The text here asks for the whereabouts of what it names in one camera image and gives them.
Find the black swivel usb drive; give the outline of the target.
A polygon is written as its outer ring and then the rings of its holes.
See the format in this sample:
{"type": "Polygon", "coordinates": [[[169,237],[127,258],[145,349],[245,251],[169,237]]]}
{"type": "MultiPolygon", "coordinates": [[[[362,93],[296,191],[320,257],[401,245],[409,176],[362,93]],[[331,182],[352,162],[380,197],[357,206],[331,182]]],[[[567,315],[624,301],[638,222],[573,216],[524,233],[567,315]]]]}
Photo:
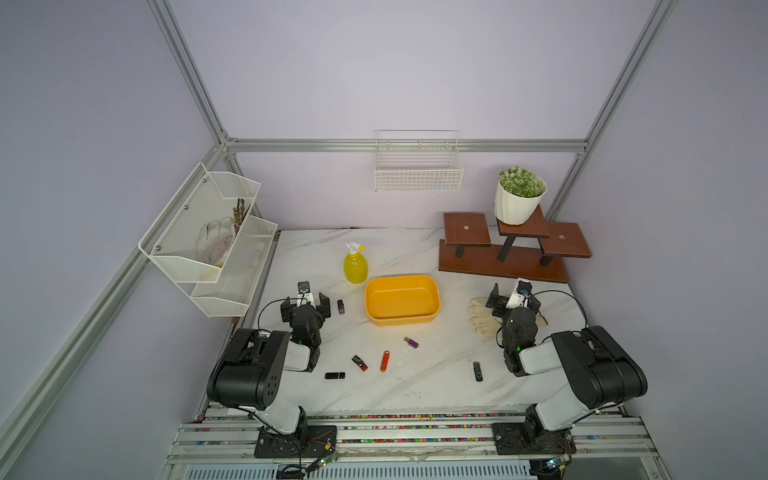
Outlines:
{"type": "Polygon", "coordinates": [[[483,381],[483,374],[482,374],[482,369],[481,369],[480,363],[478,361],[474,361],[472,363],[472,366],[473,366],[473,373],[474,373],[475,380],[477,382],[482,382],[483,381]]]}

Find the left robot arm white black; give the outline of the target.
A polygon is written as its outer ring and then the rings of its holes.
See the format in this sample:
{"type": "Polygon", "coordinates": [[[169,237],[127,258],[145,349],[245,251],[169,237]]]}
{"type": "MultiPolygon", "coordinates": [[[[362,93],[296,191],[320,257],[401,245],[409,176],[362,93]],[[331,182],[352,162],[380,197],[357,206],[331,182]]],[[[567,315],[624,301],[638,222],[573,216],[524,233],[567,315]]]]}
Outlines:
{"type": "Polygon", "coordinates": [[[330,299],[307,290],[280,302],[282,321],[291,330],[241,328],[211,372],[207,397],[227,408],[253,414],[275,434],[305,441],[308,422],[304,409],[283,397],[285,371],[310,373],[320,357],[320,330],[331,317],[330,299]]]}

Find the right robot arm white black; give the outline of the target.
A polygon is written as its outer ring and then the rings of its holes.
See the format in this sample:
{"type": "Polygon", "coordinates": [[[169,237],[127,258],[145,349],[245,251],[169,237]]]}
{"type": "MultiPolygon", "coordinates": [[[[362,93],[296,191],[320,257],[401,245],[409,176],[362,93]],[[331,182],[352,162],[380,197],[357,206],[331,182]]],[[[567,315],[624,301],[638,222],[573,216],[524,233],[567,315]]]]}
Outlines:
{"type": "Polygon", "coordinates": [[[537,342],[541,303],[530,282],[519,280],[509,296],[494,286],[486,307],[501,320],[499,346],[510,373],[522,378],[561,370],[567,379],[552,396],[530,405],[523,422],[492,425],[499,453],[571,453],[574,424],[646,394],[643,370],[601,326],[556,332],[537,342]]]}

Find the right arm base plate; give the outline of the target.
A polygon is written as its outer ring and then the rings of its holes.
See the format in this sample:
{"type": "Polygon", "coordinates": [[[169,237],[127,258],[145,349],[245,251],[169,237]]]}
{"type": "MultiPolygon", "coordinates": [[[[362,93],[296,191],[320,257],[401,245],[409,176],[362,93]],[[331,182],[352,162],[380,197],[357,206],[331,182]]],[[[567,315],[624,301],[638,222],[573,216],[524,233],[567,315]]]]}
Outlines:
{"type": "Polygon", "coordinates": [[[525,423],[494,423],[492,437],[499,455],[574,454],[570,430],[548,431],[525,423]]]}

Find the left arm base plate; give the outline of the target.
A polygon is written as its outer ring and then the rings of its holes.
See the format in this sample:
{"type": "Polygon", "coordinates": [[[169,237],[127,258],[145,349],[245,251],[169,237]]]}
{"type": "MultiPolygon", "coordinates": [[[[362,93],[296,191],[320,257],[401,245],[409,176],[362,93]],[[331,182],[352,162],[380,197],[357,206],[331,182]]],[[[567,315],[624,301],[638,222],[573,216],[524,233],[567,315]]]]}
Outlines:
{"type": "Polygon", "coordinates": [[[338,428],[333,425],[299,426],[292,434],[269,427],[259,430],[254,457],[257,459],[322,458],[336,450],[338,428]]]}

